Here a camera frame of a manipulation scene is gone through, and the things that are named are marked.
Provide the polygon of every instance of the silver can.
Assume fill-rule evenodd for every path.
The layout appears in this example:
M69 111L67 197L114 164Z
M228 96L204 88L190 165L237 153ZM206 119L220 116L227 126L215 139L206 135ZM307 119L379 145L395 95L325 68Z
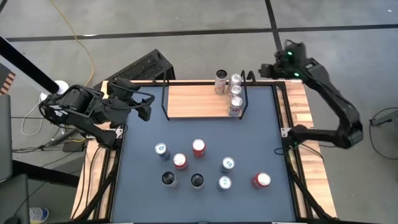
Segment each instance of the silver can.
M234 96L231 98L231 102L229 103L229 116L237 117L239 116L242 110L243 100L238 96Z
M226 191L231 188L232 181L229 177L227 176L222 176L220 179L218 179L217 182L217 189L221 192Z
M170 159L170 152L169 152L169 150L167 150L166 144L164 144L164 143L158 143L155 146L155 152L164 161L167 161Z
M241 85L242 84L242 76L240 74L232 74L229 78L229 86L233 85Z
M214 83L214 92L216 94L222 95L225 92L225 85L226 85L226 71L218 70L216 72L216 81Z
M228 98L227 98L228 103L231 102L232 97L241 96L241 93L242 93L242 87L241 86L238 86L238 85L230 86L229 89L228 89Z
M162 175L162 182L168 187L176 187L178 184L177 177L170 171L167 171Z
M193 174L191 177L191 186L195 190L200 190L205 185L205 180L201 174Z
M235 166L235 161L231 157L225 157L221 163L220 171L224 174L229 173Z

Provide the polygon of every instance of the dark blue surface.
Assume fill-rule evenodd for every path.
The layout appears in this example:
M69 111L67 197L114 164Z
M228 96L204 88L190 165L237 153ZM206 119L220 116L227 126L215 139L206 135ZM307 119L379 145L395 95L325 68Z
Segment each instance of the dark blue surface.
M244 118L171 119L160 107L162 88L145 87L156 96L150 121L144 122L132 111L124 137L112 222L266 222L294 221L294 210L283 156L274 154L281 147L272 89L249 87L249 106ZM206 142L206 155L195 159L192 142ZM166 143L172 156L188 157L188 170L175 170L172 159L162 161L155 145ZM227 175L232 187L216 188L221 161L230 156L234 169ZM161 176L172 171L178 187L162 185ZM251 178L267 172L271 185L256 190ZM204 176L202 190L193 190L190 177Z

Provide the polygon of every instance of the red can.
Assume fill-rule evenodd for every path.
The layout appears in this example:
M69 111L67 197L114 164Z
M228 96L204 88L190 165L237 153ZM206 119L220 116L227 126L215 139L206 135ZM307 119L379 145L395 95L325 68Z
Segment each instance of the red can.
M206 152L206 144L205 144L204 140L202 140L202 139L194 140L194 142L192 144L192 149L193 149L193 155L197 159L202 158Z
M271 177L265 172L260 172L252 178L252 185L256 189L268 187L270 183Z
M182 153L177 153L174 156L173 163L177 169L185 169L188 166L187 157Z

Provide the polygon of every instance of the gray floor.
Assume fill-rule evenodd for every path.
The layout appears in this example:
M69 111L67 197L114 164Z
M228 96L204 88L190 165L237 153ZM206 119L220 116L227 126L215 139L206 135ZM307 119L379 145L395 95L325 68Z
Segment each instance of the gray floor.
M77 34L114 34L173 30L270 28L263 0L119 0L56 1ZM398 23L398 2L393 0L271 0L278 27L353 26ZM71 35L49 1L8 1L0 13L4 37ZM379 157L371 148L368 119L377 111L397 106L398 29L280 33L282 40L303 41L308 54L324 64L331 80L361 113L364 141L350 150L322 149L332 196L343 220L396 223L398 220L398 165ZM84 40L93 56L93 84L157 48L174 65L178 79L213 78L215 71L256 70L273 62L275 43L271 33L220 34L176 37ZM74 41L12 42L36 66L53 79L84 84L91 71L88 57ZM12 114L25 115L39 92L17 76L11 91ZM323 100L307 91L317 128L336 128L338 122ZM14 148L47 142L56 131L48 122L40 134L20 133L21 121L12 122ZM33 131L38 121L28 121ZM377 148L398 157L396 130L390 124L374 129ZM42 166L62 157L62 152L15 155L16 159ZM73 155L63 169L80 168ZM51 221L67 220L74 189L45 185L32 197L33 206L48 207Z

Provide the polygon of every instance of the white cable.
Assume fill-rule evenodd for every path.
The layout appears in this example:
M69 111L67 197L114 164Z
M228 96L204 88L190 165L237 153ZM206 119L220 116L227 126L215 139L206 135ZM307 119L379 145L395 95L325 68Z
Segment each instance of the white cable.
M22 120L22 124L21 124L21 133L22 133L23 135L25 135L25 136L34 136L34 135L38 134L38 133L42 130L43 119L40 120L40 127L39 127L39 129L38 129L35 133L26 134L26 133L24 132L24 126L25 126L26 118L38 107L38 105L39 105L40 103L41 103L41 101L40 101L40 99L39 99L39 102L33 107L33 109L31 109L31 110L29 111L29 113L27 113L27 114L25 115L24 119Z

